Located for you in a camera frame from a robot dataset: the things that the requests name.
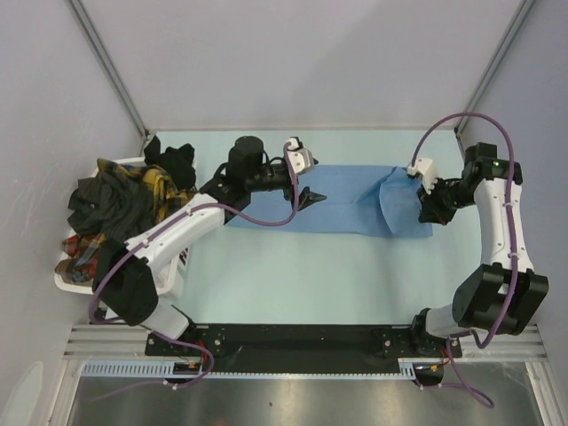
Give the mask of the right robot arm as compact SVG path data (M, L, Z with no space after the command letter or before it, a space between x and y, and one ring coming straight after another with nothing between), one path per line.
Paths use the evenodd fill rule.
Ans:
M409 344L429 356L448 337L519 335L548 293L548 278L536 273L528 255L520 215L523 176L517 162L497 156L497 147L478 143L467 149L458 178L443 179L434 161L418 158L407 168L422 183L417 191L423 224L446 225L459 209L477 208L481 235L479 267L442 308L414 316Z

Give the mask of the light blue long sleeve shirt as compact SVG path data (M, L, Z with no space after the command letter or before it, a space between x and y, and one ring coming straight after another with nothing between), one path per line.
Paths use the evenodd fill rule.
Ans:
M396 166L322 165L300 177L302 187L326 196L279 226L288 233L351 233L371 237L429 238L419 222L421 182Z

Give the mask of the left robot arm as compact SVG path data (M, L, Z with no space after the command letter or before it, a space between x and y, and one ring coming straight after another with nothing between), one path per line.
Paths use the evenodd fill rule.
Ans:
M190 352L196 344L193 323L178 308L161 301L154 282L158 272L184 249L235 217L251 222L244 210L253 193L282 192L293 215L325 200L323 194L298 187L300 176L317 163L297 137L289 138L281 156L274 159L266 158L260 138L238 138L226 162L184 207L125 242L108 239L102 244L89 316L93 318L104 304L114 313L114 320L146 328L164 339L176 354Z

